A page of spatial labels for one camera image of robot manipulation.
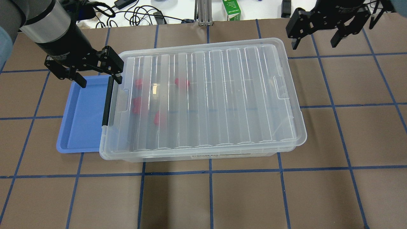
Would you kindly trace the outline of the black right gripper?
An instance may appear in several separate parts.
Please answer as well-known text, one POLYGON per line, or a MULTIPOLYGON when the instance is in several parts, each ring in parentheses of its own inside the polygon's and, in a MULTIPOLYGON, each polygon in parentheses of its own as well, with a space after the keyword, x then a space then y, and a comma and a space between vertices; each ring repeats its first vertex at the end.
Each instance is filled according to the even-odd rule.
POLYGON ((301 39, 318 30, 337 28, 330 40, 332 48, 340 41, 353 34, 358 34, 371 16, 367 4, 363 0, 318 0, 311 11, 296 8, 286 26, 291 46, 296 50, 301 39))

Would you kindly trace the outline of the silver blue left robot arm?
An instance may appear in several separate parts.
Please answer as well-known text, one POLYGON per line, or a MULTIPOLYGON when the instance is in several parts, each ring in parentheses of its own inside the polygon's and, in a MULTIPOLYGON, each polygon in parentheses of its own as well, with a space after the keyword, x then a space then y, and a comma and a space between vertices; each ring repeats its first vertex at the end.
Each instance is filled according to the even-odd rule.
POLYGON ((1 67, 10 58, 19 31, 46 54, 45 67, 58 79, 87 86, 80 71, 109 74, 122 83, 124 61, 110 46, 94 49, 76 24, 76 20, 57 0, 2 0, 1 67))

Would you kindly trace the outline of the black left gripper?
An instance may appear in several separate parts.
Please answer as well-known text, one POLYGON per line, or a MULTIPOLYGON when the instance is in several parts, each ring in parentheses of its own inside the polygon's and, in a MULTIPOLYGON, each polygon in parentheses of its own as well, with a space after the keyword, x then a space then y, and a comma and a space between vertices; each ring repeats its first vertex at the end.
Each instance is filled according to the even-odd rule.
POLYGON ((70 79, 86 88, 87 80, 77 71, 93 70, 109 74, 122 84, 124 61, 109 45, 97 50, 87 38, 60 38, 44 43, 44 51, 45 67, 59 79, 70 79))

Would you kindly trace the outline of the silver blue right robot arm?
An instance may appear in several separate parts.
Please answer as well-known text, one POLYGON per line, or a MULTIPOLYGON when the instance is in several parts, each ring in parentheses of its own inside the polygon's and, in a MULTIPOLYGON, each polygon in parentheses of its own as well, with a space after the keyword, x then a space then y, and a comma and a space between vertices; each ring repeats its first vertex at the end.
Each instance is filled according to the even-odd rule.
POLYGON ((342 39, 359 34, 367 22, 368 28, 373 29, 387 11, 406 17, 406 3, 405 0, 377 0, 371 11, 364 0, 317 0, 310 11, 294 10, 286 25, 286 34, 295 50, 307 35, 336 30, 330 40, 332 48, 336 48, 342 39))

